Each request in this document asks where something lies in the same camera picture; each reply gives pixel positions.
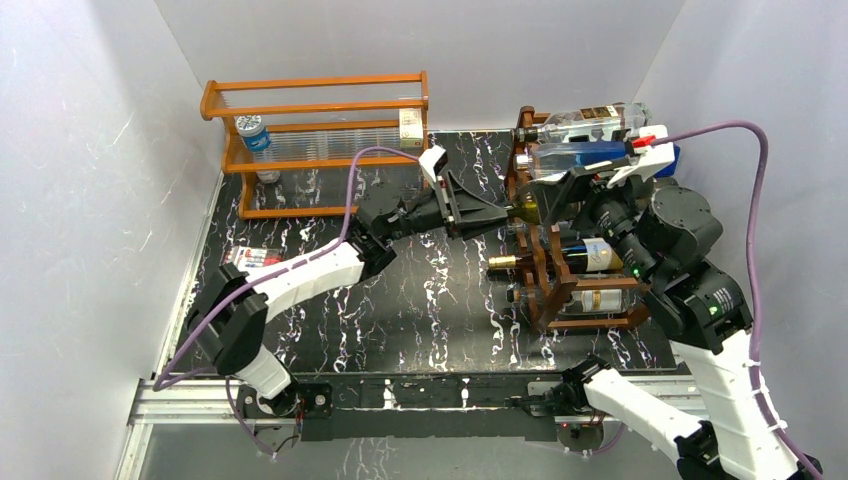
wine bottle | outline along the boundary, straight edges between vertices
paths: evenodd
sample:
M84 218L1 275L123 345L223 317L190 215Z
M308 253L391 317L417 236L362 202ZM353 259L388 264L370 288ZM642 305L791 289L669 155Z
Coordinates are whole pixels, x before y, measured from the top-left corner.
M506 299L510 303L526 302L527 292L526 288L508 290ZM540 289L535 288L533 292L536 301L544 300L544 293ZM571 293L571 298L560 309L560 313L569 315L623 313L636 305L638 299L637 289L581 290Z
M645 104L620 103L555 113L539 127L516 128L513 136L517 142L538 143L621 140L615 132L635 130L650 121Z
M612 247L602 238L585 238L562 244L562 258L571 273L601 272L617 270L624 264ZM551 252L545 250L545 261L548 268L553 268ZM489 270L505 270L509 268L533 268L531 252L516 253L489 257Z
M506 214L509 217L520 218L525 223L532 223L533 225L542 223L542 219L539 217L539 207L535 201L507 205Z

orange wooden shelf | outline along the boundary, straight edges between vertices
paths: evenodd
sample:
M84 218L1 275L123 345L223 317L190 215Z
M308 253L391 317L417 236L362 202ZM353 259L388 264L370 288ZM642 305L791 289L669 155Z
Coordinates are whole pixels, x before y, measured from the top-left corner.
M342 102L342 103L315 103L294 105L256 105L256 106L229 106L226 101L227 92L240 92L250 90L269 90L287 88L307 87L339 87L346 85L377 85L391 83L420 83L420 96L418 98L400 100L381 100L368 102ZM286 158L285 160L270 163L254 163L253 156L244 146L241 137L235 128L234 118L242 115L270 115L289 114L311 114L311 113L338 113L345 111L368 111L368 110L392 110L394 118L367 121L349 122L315 122L315 123L290 123L266 125L268 133L272 135L304 135L314 132L328 132L334 134L342 131L368 131L372 129L387 129L383 134L391 134L391 129L399 128L397 110L405 108L419 109L424 127L424 141L420 153L426 148L427 141L427 110L429 108L429 87L427 85L427 72L421 71L415 74L399 75L368 75L355 77L326 77L326 78L297 78L281 80L261 80L252 82L207 82L200 101L200 116L204 120L220 118L227 129L227 138L224 153L221 156L221 170L224 173L242 175L242 195L239 201L239 215L245 219L301 217L301 216L329 216L342 215L343 206L309 207L309 208L285 208L285 209L255 209L252 206L253 192L256 188L256 172L279 170L292 171L304 169L327 169L327 168L350 168L355 151L349 152L349 156L343 158ZM369 156L361 158L359 167L390 167L390 166L414 166L414 160L398 156Z

white cable tie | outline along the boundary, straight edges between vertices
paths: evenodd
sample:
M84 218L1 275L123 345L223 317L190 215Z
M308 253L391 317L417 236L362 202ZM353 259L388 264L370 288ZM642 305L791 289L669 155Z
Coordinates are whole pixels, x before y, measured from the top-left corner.
M773 432L773 431L777 430L778 428L781 429L781 430L786 430L786 427L788 427L788 426L789 425L785 421L778 418L777 423L775 423L774 425L769 425L767 430L769 432Z
M756 390L751 390L752 396L757 396L760 393L762 393L763 395L766 395L768 392L769 392L769 389L768 389L768 387L766 386L765 383L761 384L760 388L758 388Z

black and white marble surface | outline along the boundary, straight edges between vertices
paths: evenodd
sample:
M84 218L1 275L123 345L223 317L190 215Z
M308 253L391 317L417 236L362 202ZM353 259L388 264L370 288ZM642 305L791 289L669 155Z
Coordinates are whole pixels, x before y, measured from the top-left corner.
M431 135L444 147L448 167L466 188L503 201L511 148L505 132ZM260 187L257 201L279 205L340 205L346 172L313 170ZM357 195L377 181L420 186L417 167L365 168ZM238 217L241 180L225 178L206 239L194 291L234 245L282 248L285 258L309 252L336 237L341 218L244 221ZM265 330L265 345L295 373L438 373L556 371L595 353L619 369L674 369L668 341L648 321L633 331L594 329L537 333L521 309L506 301L511 279L486 275L486 259L515 250L505 229L468 242L443 231L393 244L398 258L379 276L323 293L284 312ZM195 348L182 371L208 365Z

wooden wine rack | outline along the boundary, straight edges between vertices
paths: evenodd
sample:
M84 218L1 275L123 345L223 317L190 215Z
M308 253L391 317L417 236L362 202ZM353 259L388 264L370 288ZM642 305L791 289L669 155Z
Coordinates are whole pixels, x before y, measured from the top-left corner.
M530 106L522 107L518 114L517 128L528 128L534 124L544 122L548 118L547 113L536 113ZM504 185L510 197L514 200L516 192L531 180L530 175L523 170L515 168L515 156L524 154L533 144L529 142L515 142L509 156L507 174ZM512 222L521 222L518 218L510 219ZM650 313L645 305L639 303L628 311L617 316L604 318L567 317L560 313L565 303L571 298L572 292L596 289L639 289L640 284L635 278L580 278L571 273L568 264L562 257L559 228L557 225L547 227L550 242L550 253L554 263L553 282L548 280L547 262L545 261L545 249L539 238L538 228L528 228L526 235L522 231L516 232L518 250L521 253L532 252L533 268L520 268L521 280L527 290L528 305L530 308L530 319L533 326L539 330L565 329L565 328L635 328L644 322ZM544 298L536 298L536 287L544 293Z

